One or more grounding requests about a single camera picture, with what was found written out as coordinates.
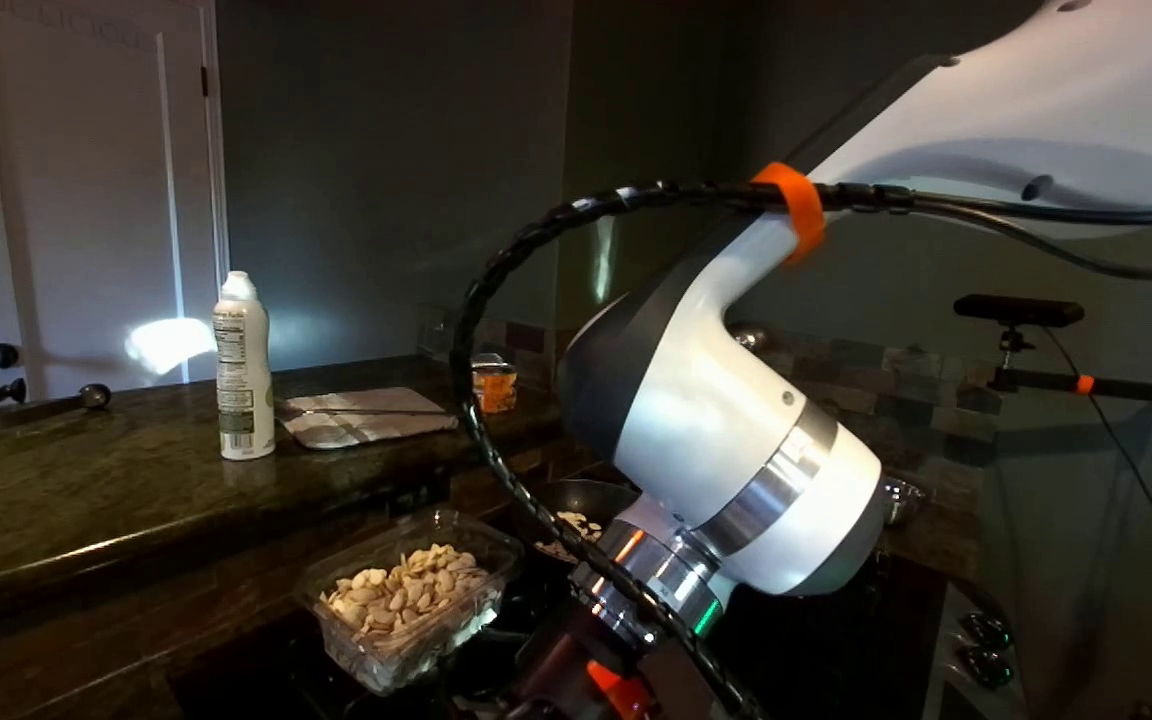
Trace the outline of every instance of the white bottle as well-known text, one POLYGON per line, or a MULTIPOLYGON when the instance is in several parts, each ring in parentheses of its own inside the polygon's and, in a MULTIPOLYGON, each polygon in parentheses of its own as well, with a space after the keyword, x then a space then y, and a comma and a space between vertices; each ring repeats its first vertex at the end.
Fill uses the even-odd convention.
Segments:
POLYGON ((250 270, 228 270, 216 299, 216 408, 219 455, 268 455, 271 380, 268 380, 268 314, 250 270))

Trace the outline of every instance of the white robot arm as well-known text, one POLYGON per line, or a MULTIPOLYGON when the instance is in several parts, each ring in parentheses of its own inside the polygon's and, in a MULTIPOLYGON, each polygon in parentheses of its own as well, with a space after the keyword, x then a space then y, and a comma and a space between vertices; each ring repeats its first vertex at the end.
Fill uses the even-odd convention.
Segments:
MULTIPOLYGON (((1152 225, 1152 0, 1056 0, 1012 36, 938 66, 810 171, 832 214, 851 206, 940 211, 1114 236, 1152 225)), ((617 188, 579 194, 504 252, 460 314, 452 370, 469 387, 471 324, 523 257, 607 211, 665 201, 770 206, 773 188, 721 194, 617 188)), ((725 310, 796 252, 793 211, 756 214, 734 245, 617 299, 563 355, 563 410, 641 498, 579 546, 502 458, 502 480, 590 565, 575 590, 629 651, 659 614, 705 635, 735 584, 830 590, 880 536, 880 458, 725 327, 725 310)), ((486 441, 466 390, 466 425, 486 441)))

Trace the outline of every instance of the wall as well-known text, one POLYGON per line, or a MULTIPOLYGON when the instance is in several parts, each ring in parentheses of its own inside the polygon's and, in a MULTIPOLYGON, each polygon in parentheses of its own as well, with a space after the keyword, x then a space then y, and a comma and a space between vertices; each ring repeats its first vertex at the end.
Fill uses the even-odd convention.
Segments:
MULTIPOLYGON (((232 259, 271 363, 417 350, 563 192, 573 5, 219 0, 232 259)), ((502 321, 553 324, 533 259, 502 321)))
MULTIPOLYGON (((734 145, 725 0, 579 0, 573 21, 567 192, 718 174, 734 145)), ((697 211, 595 221, 562 249, 562 332, 654 279, 705 236, 697 211)))
MULTIPOLYGON (((800 84, 761 74, 749 91, 749 167, 790 148, 830 108, 844 108, 847 91, 880 81, 883 59, 893 65, 913 47, 913 36, 880 33, 887 29, 880 17, 893 13, 919 29, 954 17, 949 5, 887 5, 855 29, 840 29, 832 13, 811 17, 790 5, 763 5, 761 13, 753 29, 796 23, 803 36, 844 40, 840 47, 823 40, 778 45, 773 33, 761 33, 749 45, 749 51, 763 55, 763 66, 811 66, 790 70, 803 74, 800 84)), ((1152 259, 1152 239, 1127 236, 1121 245, 1088 245, 1088 252, 1152 259)), ((810 332, 926 348, 974 375, 995 358, 995 327, 954 314, 954 299, 963 292, 1078 299, 1088 321, 1059 332, 1078 358, 1101 375, 1152 380, 1152 284, 1101 279, 927 221, 844 221, 820 259, 770 279, 735 314, 770 324, 773 337, 810 332)), ((1059 370, 1052 338, 1034 338, 1039 348, 1023 363, 1059 370)), ((1152 485, 1152 408, 1123 400, 1106 408, 1152 485)), ((981 581, 1018 618, 1034 717, 1150 717, 1152 508, 1085 400, 1052 390, 1006 395, 995 473, 981 489, 981 527, 981 581)))

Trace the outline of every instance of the doorway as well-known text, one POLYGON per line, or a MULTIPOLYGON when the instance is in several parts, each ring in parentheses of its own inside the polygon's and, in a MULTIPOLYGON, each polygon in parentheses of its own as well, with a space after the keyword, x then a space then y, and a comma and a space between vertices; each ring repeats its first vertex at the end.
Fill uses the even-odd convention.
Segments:
POLYGON ((0 0, 0 385, 142 387, 148 321, 204 321, 225 239, 212 0, 0 0))

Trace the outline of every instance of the nuts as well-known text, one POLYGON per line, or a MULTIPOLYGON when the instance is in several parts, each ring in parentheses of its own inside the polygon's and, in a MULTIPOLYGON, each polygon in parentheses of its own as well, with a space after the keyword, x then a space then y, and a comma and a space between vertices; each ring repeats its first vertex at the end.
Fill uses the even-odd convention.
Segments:
POLYGON ((359 641, 402 641, 445 614, 471 612, 487 595, 487 573, 452 544, 427 544, 395 569, 342 574, 324 603, 355 626, 359 641))

